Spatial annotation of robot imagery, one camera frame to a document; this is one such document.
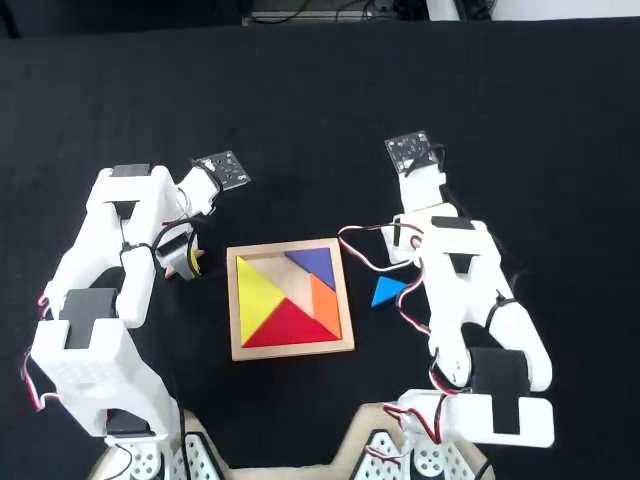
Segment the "wooden puzzle frame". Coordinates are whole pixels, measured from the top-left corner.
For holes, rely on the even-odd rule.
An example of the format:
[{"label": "wooden puzzle frame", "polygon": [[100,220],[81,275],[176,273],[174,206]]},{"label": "wooden puzzle frame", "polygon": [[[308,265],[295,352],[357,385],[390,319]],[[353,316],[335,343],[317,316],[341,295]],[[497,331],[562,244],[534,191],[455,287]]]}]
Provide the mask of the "wooden puzzle frame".
[{"label": "wooden puzzle frame", "polygon": [[[291,250],[328,248],[331,254],[335,292],[338,301],[338,314],[342,328],[342,338],[328,342],[298,343],[268,347],[243,348],[240,334],[240,305],[238,301],[237,257],[266,256],[282,254]],[[227,248],[227,282],[229,285],[229,325],[231,330],[231,358],[234,361],[261,358],[287,357],[293,355],[311,355],[318,353],[343,352],[353,350],[355,343],[347,300],[347,287],[344,281],[340,245],[335,238],[282,242],[265,245],[249,245]]]}]

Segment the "blue triangle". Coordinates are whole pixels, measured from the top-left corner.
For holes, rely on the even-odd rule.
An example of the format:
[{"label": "blue triangle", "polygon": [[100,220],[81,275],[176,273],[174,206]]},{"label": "blue triangle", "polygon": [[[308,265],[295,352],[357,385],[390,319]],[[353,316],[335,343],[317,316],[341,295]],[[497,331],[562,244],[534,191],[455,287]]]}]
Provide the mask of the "blue triangle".
[{"label": "blue triangle", "polygon": [[378,305],[395,298],[408,283],[399,282],[389,277],[378,278],[378,284],[376,290],[373,293],[373,300],[371,300],[371,306],[377,307]]}]

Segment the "purple triangle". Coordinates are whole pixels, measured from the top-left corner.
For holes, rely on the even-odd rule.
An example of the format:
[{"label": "purple triangle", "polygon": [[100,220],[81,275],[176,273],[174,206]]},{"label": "purple triangle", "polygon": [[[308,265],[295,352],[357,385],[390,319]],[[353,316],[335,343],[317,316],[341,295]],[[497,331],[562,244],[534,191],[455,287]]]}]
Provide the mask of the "purple triangle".
[{"label": "purple triangle", "polygon": [[293,262],[315,275],[333,290],[336,284],[333,280],[333,266],[331,252],[328,248],[311,248],[309,250],[294,250],[284,253]]}]

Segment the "circuit board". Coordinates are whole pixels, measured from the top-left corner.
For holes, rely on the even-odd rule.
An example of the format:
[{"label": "circuit board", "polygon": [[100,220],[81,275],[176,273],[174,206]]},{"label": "circuit board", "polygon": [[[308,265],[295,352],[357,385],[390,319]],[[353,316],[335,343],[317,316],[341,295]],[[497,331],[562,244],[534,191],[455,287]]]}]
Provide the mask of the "circuit board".
[{"label": "circuit board", "polygon": [[430,143],[424,130],[385,140],[387,152],[398,174],[406,172],[413,161],[425,154]]}]

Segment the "white mounting plate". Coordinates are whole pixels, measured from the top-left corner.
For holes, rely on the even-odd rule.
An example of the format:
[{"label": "white mounting plate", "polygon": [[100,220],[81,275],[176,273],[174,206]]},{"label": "white mounting plate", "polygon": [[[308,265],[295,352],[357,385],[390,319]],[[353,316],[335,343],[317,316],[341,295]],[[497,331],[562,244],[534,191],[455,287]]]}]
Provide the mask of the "white mounting plate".
[{"label": "white mounting plate", "polygon": [[416,471],[424,478],[437,478],[442,472],[444,480],[473,480],[475,475],[453,443],[436,445],[425,437],[416,444],[412,461]]},{"label": "white mounting plate", "polygon": [[[391,436],[385,430],[374,432],[367,445],[386,455],[399,455]],[[400,467],[393,462],[383,462],[363,450],[360,463],[356,466],[351,480],[401,480]]]},{"label": "white mounting plate", "polygon": [[131,465],[129,464],[129,454],[121,448],[116,449],[115,455],[109,461],[107,467],[102,472],[100,479],[112,478],[120,473],[117,479],[129,480],[152,480],[160,471],[161,461],[158,444],[148,443],[126,443],[121,445],[131,453]]},{"label": "white mounting plate", "polygon": [[[191,480],[224,480],[214,463],[214,459],[209,455],[209,449],[205,442],[206,440],[203,440],[203,437],[198,433],[187,433],[185,436]],[[182,461],[182,449],[178,449],[173,456],[171,479],[186,479]]]},{"label": "white mounting plate", "polygon": [[[391,436],[384,430],[374,432],[367,445],[386,455],[400,454]],[[475,475],[454,443],[436,445],[424,437],[415,444],[410,455],[401,459],[401,467],[372,457],[363,449],[351,480],[409,480],[416,478],[416,473],[421,478],[438,480],[473,480]]]}]

